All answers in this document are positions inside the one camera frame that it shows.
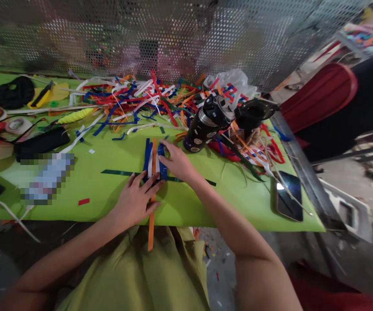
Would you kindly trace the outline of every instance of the green table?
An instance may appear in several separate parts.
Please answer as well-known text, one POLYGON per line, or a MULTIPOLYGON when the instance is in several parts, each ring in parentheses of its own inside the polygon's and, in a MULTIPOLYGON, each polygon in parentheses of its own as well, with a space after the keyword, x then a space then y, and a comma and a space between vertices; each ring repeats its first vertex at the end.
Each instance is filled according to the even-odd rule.
MULTIPOLYGON (((17 76, 0 73, 0 84, 9 82, 15 77, 17 76)), ((55 81, 68 82, 70 88, 75 88, 79 84, 76 80, 56 79, 55 81)), ((59 105, 64 106, 68 102, 69 100, 65 99, 60 101, 59 105)), ((142 119, 140 124, 148 122, 142 119)), ((98 126, 90 130, 84 136, 85 141, 77 143, 72 150, 76 157, 74 170, 62 184, 52 204, 35 206, 25 219, 99 220, 114 207, 120 191, 128 180, 127 176, 101 174, 101 172, 105 169, 140 172, 143 169, 146 138, 161 139, 169 135, 169 140, 174 141, 175 135, 180 133, 179 130, 165 129, 166 134, 162 134, 161 130, 155 127, 130 133, 122 141, 112 141, 112 138, 121 137, 131 125, 122 126, 117 133, 106 127, 98 136, 93 136, 92 133, 98 126), (78 205, 79 200, 87 198, 90 199, 90 203, 78 205)), ((73 141, 75 134, 72 133, 70 138, 73 141)), ((284 154, 281 142, 278 138, 275 140, 284 154)), ((309 216, 304 212, 303 222, 293 222, 273 212, 269 177, 262 177, 265 183, 257 182, 248 171, 243 171, 238 163, 227 161, 209 148, 205 148, 198 154, 188 154, 188 157, 206 179, 217 183, 216 190, 258 230, 314 232, 325 230, 304 189, 302 191, 303 206, 314 216, 309 216)), ((278 165, 278 168, 295 175, 290 160, 287 156, 285 159, 286 163, 278 165)), ((27 187, 31 181, 30 167, 20 165, 13 156, 0 161, 0 183, 6 187, 5 192, 0 195, 0 200, 10 206, 12 211, 19 216, 25 211, 25 206, 20 204, 20 188, 27 187)), ((156 200, 162 201, 161 207, 156 212, 156 225, 214 226, 202 203, 185 183, 168 181, 157 194, 156 200)), ((0 219, 9 218, 8 213, 0 207, 0 219)))

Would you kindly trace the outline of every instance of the black smartphone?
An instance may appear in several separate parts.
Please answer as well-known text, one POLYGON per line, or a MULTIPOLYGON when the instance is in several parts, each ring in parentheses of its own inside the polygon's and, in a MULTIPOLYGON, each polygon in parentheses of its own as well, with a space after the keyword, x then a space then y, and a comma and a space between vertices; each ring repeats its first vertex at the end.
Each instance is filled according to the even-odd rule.
MULTIPOLYGON (((290 175, 286 172, 279 171, 281 178, 289 189, 293 197, 302 203, 302 188, 300 179, 297 176, 290 175)), ((286 189, 281 183, 274 180, 274 186, 276 190, 276 211, 277 213, 287 217, 291 220, 302 222, 303 221, 303 209, 302 207, 293 200, 290 195, 286 192, 286 189)))

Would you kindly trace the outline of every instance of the glasses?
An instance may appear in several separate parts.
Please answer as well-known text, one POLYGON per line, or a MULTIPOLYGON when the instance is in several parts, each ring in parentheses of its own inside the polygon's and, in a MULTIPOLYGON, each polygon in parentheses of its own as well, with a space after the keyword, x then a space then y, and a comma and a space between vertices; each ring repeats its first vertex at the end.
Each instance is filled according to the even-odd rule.
MULTIPOLYGON (((0 120, 0 123, 4 122, 5 120, 8 120, 8 119, 10 119, 12 117, 31 117, 31 118, 36 118, 36 116, 32 116, 32 115, 28 115, 28 114, 17 114, 17 115, 14 115, 14 116, 10 116, 10 117, 4 118, 3 120, 0 120)), ((29 127, 29 129, 27 129, 24 133, 20 134, 14 140, 7 140, 7 139, 3 138, 2 136, 0 136, 0 141, 6 142, 6 143, 11 143, 11 144, 16 144, 16 142, 19 139, 21 139, 26 133, 28 133, 35 125, 37 125, 41 121, 46 121, 46 118, 42 118, 42 119, 36 121, 34 124, 32 124, 32 126, 29 127)))

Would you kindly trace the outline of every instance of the red paper scrap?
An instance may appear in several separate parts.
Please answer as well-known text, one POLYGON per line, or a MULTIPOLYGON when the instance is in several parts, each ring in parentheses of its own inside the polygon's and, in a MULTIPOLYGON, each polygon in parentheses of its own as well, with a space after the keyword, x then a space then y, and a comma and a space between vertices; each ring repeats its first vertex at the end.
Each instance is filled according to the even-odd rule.
POLYGON ((90 203, 90 198, 78 201, 78 206, 90 203))

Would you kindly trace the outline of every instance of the perforated metal sheet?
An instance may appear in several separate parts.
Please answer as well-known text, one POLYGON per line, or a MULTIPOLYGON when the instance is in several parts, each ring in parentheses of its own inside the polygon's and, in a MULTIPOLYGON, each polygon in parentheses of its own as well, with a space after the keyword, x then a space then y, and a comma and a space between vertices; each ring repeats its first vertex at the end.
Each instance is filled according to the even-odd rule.
POLYGON ((269 92, 367 0, 0 0, 0 70, 175 82, 241 68, 269 92))

